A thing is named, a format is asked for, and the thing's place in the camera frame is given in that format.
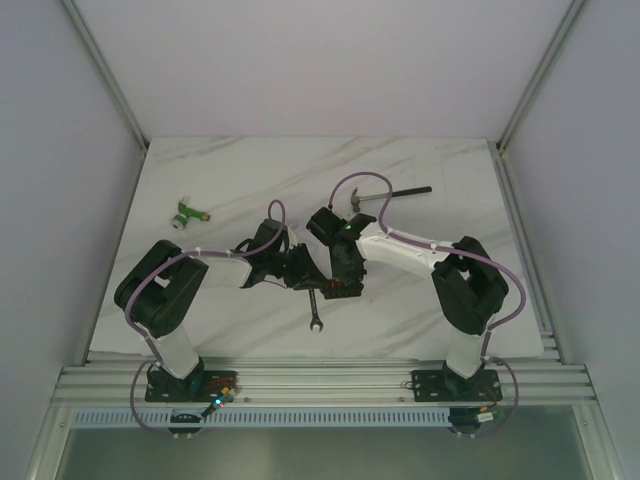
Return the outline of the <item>black fuse box base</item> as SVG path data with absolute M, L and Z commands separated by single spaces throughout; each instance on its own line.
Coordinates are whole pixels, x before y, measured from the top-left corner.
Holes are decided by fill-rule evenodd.
M 344 283 L 339 280 L 329 280 L 320 292 L 325 300 L 347 299 L 360 297 L 364 285 L 361 282 Z

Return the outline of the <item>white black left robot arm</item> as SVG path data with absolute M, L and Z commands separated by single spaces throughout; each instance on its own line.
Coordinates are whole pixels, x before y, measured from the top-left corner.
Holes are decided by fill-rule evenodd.
M 327 283 L 307 246 L 292 243 L 286 227 L 266 219 L 252 238 L 225 252 L 184 252 L 169 240 L 157 241 L 116 288 L 114 302 L 170 376 L 169 391 L 192 402 L 205 379 L 182 323 L 202 282 L 248 289 L 269 277 L 291 290 L 320 290 Z

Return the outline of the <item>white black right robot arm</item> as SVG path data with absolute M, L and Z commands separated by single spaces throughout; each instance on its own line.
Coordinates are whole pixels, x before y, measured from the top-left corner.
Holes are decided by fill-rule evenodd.
M 321 288 L 326 299 L 360 296 L 367 262 L 432 281 L 452 327 L 442 372 L 431 382 L 442 397 L 469 401 L 492 384 L 482 373 L 482 348 L 509 287 L 479 241 L 465 236 L 457 243 L 438 243 L 397 233 L 371 215 L 346 220 L 327 207 L 311 217 L 306 229 L 329 249 L 332 276 Z

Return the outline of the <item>silver open-end wrench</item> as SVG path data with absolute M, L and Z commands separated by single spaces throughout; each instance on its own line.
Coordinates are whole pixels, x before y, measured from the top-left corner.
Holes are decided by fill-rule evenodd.
M 323 331 L 324 324 L 319 316 L 315 291 L 313 289 L 310 289 L 308 291 L 308 296 L 311 309 L 311 320 L 309 328 L 314 333 L 321 333 Z

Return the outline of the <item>green white connector plug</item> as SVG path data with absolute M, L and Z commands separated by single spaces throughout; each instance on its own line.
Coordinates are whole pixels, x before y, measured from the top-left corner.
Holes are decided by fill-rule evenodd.
M 184 230 L 191 220 L 209 222 L 209 213 L 192 208 L 189 198 L 183 197 L 177 205 L 177 213 L 171 219 L 171 226 L 176 230 Z

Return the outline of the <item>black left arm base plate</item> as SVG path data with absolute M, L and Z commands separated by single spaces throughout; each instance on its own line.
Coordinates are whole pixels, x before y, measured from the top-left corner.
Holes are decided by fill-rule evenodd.
M 235 371 L 204 370 L 177 379 L 164 370 L 147 372 L 145 401 L 149 403 L 203 403 L 223 395 L 223 390 L 237 386 Z

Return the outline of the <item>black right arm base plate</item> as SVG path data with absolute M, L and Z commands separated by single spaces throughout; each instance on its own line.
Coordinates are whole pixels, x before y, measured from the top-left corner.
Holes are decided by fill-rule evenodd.
M 498 373 L 480 369 L 465 379 L 446 365 L 441 369 L 414 370 L 410 387 L 416 402 L 498 402 L 503 399 Z

